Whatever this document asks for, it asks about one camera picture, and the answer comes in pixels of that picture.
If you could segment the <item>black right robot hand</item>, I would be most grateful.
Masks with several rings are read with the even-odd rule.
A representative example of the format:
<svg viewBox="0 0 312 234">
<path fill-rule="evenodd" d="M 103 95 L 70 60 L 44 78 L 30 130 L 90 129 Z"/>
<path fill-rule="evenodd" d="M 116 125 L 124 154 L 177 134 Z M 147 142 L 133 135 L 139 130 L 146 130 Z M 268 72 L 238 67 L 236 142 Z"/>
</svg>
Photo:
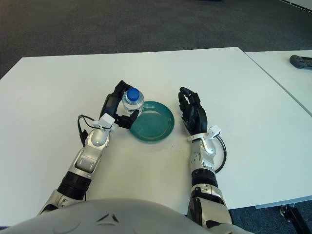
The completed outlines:
<svg viewBox="0 0 312 234">
<path fill-rule="evenodd" d="M 206 133 L 208 120 L 204 108 L 200 104 L 197 93 L 181 87 L 178 93 L 179 108 L 183 123 L 191 136 Z"/>
</svg>

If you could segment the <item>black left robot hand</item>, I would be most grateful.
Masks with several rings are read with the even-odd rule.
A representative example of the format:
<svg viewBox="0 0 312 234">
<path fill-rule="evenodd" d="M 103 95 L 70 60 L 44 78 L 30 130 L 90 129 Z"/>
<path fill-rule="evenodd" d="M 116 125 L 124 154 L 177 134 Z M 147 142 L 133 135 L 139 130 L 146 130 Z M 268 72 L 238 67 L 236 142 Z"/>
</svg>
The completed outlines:
<svg viewBox="0 0 312 234">
<path fill-rule="evenodd" d="M 137 119 L 139 110 L 135 110 L 130 116 L 119 116 L 117 114 L 117 108 L 122 101 L 122 97 L 126 91 L 131 88 L 131 85 L 120 81 L 115 87 L 114 91 L 109 94 L 104 102 L 99 118 L 104 114 L 109 114 L 115 119 L 115 124 L 125 129 L 131 129 L 132 124 Z"/>
</svg>

